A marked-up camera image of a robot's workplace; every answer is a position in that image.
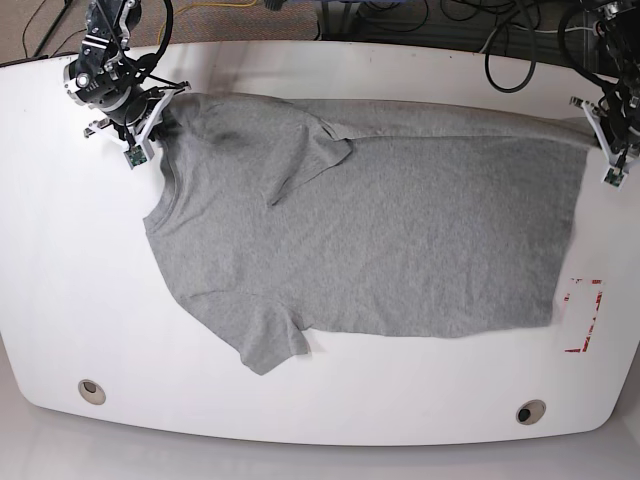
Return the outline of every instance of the round hole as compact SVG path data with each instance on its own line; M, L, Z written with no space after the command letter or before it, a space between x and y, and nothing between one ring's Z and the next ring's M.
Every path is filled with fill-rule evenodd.
M92 405L102 405L107 396L100 385L92 380L82 380L78 384L80 396Z
M516 412L516 421L521 425L538 423L547 410L542 400L531 400L521 406Z
M531 416L531 410L529 410L528 408L523 408L518 412L518 421L520 423L526 422L527 420L529 420L530 416Z
M96 384L93 382L82 382L82 386L89 393L96 393Z

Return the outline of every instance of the white table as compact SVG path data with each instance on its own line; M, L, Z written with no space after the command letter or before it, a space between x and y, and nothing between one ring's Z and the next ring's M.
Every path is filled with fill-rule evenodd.
M184 433L343 445L548 436L609 417L640 339L640 175L616 192L599 182L601 152L589 155L561 274L563 285L572 276L606 281L588 352L564 351L576 346L567 339L579 312L549 328L457 340L309 331L312 355L259 377L172 300L141 222L162 188L158 162L130 171L117 147L83 138L100 115L66 96L68 61L0 70L0 332L33 404ZM524 92L506 96L486 83L482 61L390 45L237 42L172 46L157 73L200 92L412 100L549 118L579 116L572 95L599 97L577 74L546 65ZM527 70L517 60L492 65L504 85ZM608 249L620 238L622 247ZM105 389L104 405L80 397L85 378ZM535 398L546 415L519 425L516 410Z

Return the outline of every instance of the cable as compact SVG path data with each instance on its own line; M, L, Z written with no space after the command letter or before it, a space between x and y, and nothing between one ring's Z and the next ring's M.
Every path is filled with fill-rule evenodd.
M499 5L482 5L480 3L470 3L468 0L451 0L453 3L458 3L460 5L466 5L468 7L472 7L475 10L480 12L489 13L491 15L506 15L510 13L515 7L516 4L512 1L501 3Z
M505 33L506 33L506 39L504 41L504 52L503 55L506 57L507 53L509 52L509 42L511 41L511 31L509 30L509 25L507 25L507 27L504 29Z
M512 24L511 26L512 27L516 27L519 30L523 30L523 27L521 27L520 25L513 25ZM571 27L571 28L567 28L565 30L565 32L567 32L567 33L570 33L570 32L581 32L581 31L584 31L584 30L593 32L593 28L591 28L591 27ZM487 41L484 43L484 45L478 51L478 53L484 53L485 52L485 50L487 49L487 45L489 45L489 39L491 38L492 35L495 35L495 33L496 33L496 29L494 28L492 30L491 34L489 35L489 38L487 38ZM549 34L552 34L552 33L558 33L558 30L536 30L536 33L543 33L543 34L549 33Z
M149 75L149 78L152 79L152 80L155 80L157 82L165 83L165 84L169 85L172 88L180 87L180 85L178 85L176 82L172 82L171 80L166 80L166 79L161 78L161 77L156 77L155 75Z
M29 28L29 25L31 25L31 22L33 22L33 19L36 17L38 12L42 10L42 7L44 7L45 3L47 3L47 0L42 0L42 3L38 6L38 8L36 8L36 11L33 12L33 15L31 15L31 18L29 18L27 24L24 26L24 30L22 30L22 50L24 51L24 58L29 58L29 54L27 53L27 42L25 40L27 28Z
M393 10L394 8L398 8L401 3L400 2L395 2L395 3L391 3L385 7L381 7L380 5L377 5L373 2L365 2L365 5L370 8L371 10L374 10L376 12L387 12L389 10Z
M58 54L58 52L59 52L60 50L62 50L62 47L64 47L64 44L65 44L65 43L67 43L69 40L71 40L73 37L75 37L75 36L76 36L76 35L78 35L79 33L84 33L84 32L86 32L86 31L87 31L87 29L86 29L86 28L83 28L82 30L78 30L77 32L73 32L71 35L69 35L67 38L65 38L65 39L62 41L62 43L60 44L60 46L54 50L54 52L51 54L51 56L52 56L52 57L55 57L55 56Z
M427 3L427 0L422 0L422 1L424 2L424 7L425 7L424 18L422 19L422 21L418 25L416 25L415 27L411 27L409 29L406 29L406 30L396 30L396 29L393 29L393 28L383 27L382 25L378 25L377 23L371 22L366 17L363 17L362 15L360 15L359 12L356 12L356 15L364 23L366 23L368 25L371 25L374 28L378 28L380 30L384 30L386 32L394 32L394 33L415 32L416 30L421 29L424 26L424 24L427 23L427 20L429 20L429 14L431 13L430 10L429 10L429 4Z
M600 100L598 100L598 107L600 107L600 109L604 110L604 106L603 106L604 102L609 100L609 98L618 91L621 85L622 85L622 80L618 80L618 83L616 83L611 90L609 90Z
M167 48L169 47L169 42L171 41L171 34L173 33L173 17L175 15L175 13L173 12L173 4L171 3L171 0L163 0L163 2L164 2L164 8L167 14L167 19L165 20L164 26L163 26L164 37L162 37L162 41L159 42L160 47L158 48L158 51L154 55L153 66L149 69L148 73L151 73L151 71L154 68L156 68L156 65L158 65L158 62L164 55L164 52L167 51Z
M533 0L533 3L536 6L536 14L537 14L537 17L538 17L538 20L536 21L536 24L533 26L533 29L537 30L538 28L540 28L540 23L542 23L542 12L540 11L540 4L536 0ZM521 25L517 24L516 22L511 22L511 23L513 25L515 25L515 26L521 26Z
M516 27L519 30L526 30L526 28L521 27L520 25L513 25L514 27ZM593 28L592 27L571 27L571 28L567 28L565 30L565 33L569 33L569 32L578 32L578 31L582 31L582 30L587 30L589 32L593 32ZM557 34L558 30L536 30L536 33L543 33L543 34Z
M606 80L601 79L595 73L591 73L582 65L580 65L571 56L571 53L569 53L569 50L567 49L567 45L565 43L565 33L567 30L567 25L569 25L569 21L575 15L577 15L578 13L581 13L582 10L583 10L582 4L577 3L569 7L562 15L562 18L560 19L560 23L558 24L558 48L560 49L560 53L562 54L562 57L565 59L565 61L569 64L571 68L573 68L578 74L580 74L582 77L589 80L591 83L594 83L600 88L602 88L603 90L608 91L614 85L610 82L607 82Z
M533 74L536 71L536 64L538 63L538 42L536 40L535 28L533 26L533 23L531 22L531 16L529 15L529 8L534 5L537 6L537 3L534 5L525 6L523 0L515 0L515 2L518 5L518 11L509 15L509 17L505 21L503 21L500 25L498 25L498 27L496 27L496 33L489 36L489 41L487 43L487 49L484 56L484 73L487 77L487 80L493 88L502 93L516 93L524 89L533 78ZM502 31L503 28L507 27L509 22L513 20L518 14L521 14L524 17L524 23L527 27L527 30L529 31L529 37L531 39L531 63L529 64L529 71L527 72L527 76L520 84L516 85L515 87L505 88L501 87L493 80L493 77L491 76L491 70L489 68L489 58L491 57L491 50L493 48L493 43L495 38L497 37L497 34Z
M107 24L107 29L109 30L109 35L111 36L111 40L113 41L113 43L115 43L116 48L118 49L118 52L120 52L120 55L122 55L122 60L127 65L129 65L135 72L138 72L139 71L138 67L136 67L131 61L131 59L125 55L124 50L122 49L122 46L120 46L120 41L118 39L118 36L116 35L116 32L113 31L113 26L111 26L111 20L109 20L109 17L107 17L107 13L105 12L104 5L102 5L102 0L95 0L95 2L96 2L96 6L98 7L98 10L100 11L100 15L102 15L102 19L104 20L104 23Z
M196 8L196 7L249 8L249 7L253 7L257 3L258 3L258 0L252 0L249 3L220 3L220 2L197 2L197 3L191 3L191 4L187 5L187 6L181 7L178 10L176 10L175 13L173 14L173 18L177 17L181 13L186 12L187 10L191 10L192 8ZM158 38L157 38L157 42L158 43L160 43L160 37L162 36L162 32L165 30L166 26L167 26L167 22L164 22L162 24L162 26L160 27L160 30L158 30Z
M478 3L478 7L482 6L482 0L479 0L480 3ZM474 18L476 15L478 15L481 10L479 10L478 8L473 8L473 12L471 13L471 15L468 15L466 17L462 17L462 18L456 18L456 17L452 17L449 13L447 13L447 10L444 8L444 0L440 0L440 11L442 12L442 14L448 18L449 20L453 21L453 22L466 22L467 20L471 20L472 18Z

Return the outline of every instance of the floor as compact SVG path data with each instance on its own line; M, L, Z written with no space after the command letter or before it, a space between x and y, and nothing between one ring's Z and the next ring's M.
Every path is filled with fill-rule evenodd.
M221 0L228 3L251 3L251 0ZM22 32L29 17L42 0L2 0L0 2L0 63L25 58ZM72 0L60 28L44 54L77 51L81 35L65 39L84 28L88 0ZM193 0L173 0L174 10ZM173 43L211 42L220 40L312 40L317 34L316 15L310 1L289 2L280 12L267 10L259 0L249 8L197 7L176 16ZM45 0L25 35L29 55L33 54L64 0ZM143 0L142 21L132 35L132 46L155 45L158 31L165 20L162 0Z
M0 63L25 58L22 46L22 32L29 17L44 4L25 34L27 53L33 54L36 46L64 0L3 0L0 2ZM81 34L68 38L84 27L84 14L88 0L71 0L71 8L53 36L44 54L51 55L56 50L78 50ZM132 46L155 45L158 32L165 20L162 0L142 0L143 15L140 25L133 31ZM174 10L180 12L191 5L193 0L172 0ZM219 0L229 4L247 4L252 0ZM178 13L175 17L172 42L209 42L220 40L312 40L317 35L316 14L311 0L289 0L280 12L271 12L263 5L264 0L248 8L197 7ZM500 0L489 0L486 5L498 5ZM478 51L493 30L495 17L480 13L468 21L453 21L450 17L469 17L469 7L451 0L407 0L398 8L375 11L374 7L360 7L361 17L357 18L349 35L334 36L332 40L365 41L376 43L396 43L421 45L455 50ZM541 7L540 28L554 29L557 26L562 7L543 5ZM413 30L428 15L423 27L416 31L393 33L391 30ZM579 52L582 35L568 37L569 48ZM526 32L511 29L510 36L499 38L495 54L506 54L517 58L528 58L529 37ZM556 47L555 35L539 35L539 58L546 63L561 64Z

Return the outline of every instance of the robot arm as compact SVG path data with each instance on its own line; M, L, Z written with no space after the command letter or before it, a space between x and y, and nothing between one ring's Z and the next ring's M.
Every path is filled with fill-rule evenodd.
M65 68L65 88L71 98L106 115L89 125L85 137L97 133L114 141L132 168L153 158L151 140L154 127L162 121L162 110L174 95L189 88L187 82L173 83L152 75L173 27L171 0L164 3L167 25L158 51L133 59L126 52L131 31L142 16L141 0L91 0L78 58ZM141 84L147 78L165 86L144 90ZM117 137L103 131L109 126Z
M597 18L595 31L617 69L617 83L586 71L569 54L564 33L569 20L583 11ZM587 80L598 85L603 97L598 105L574 98L600 146L609 168L604 182L621 187L640 154L640 0L584 0L569 7L558 26L558 46L567 63Z

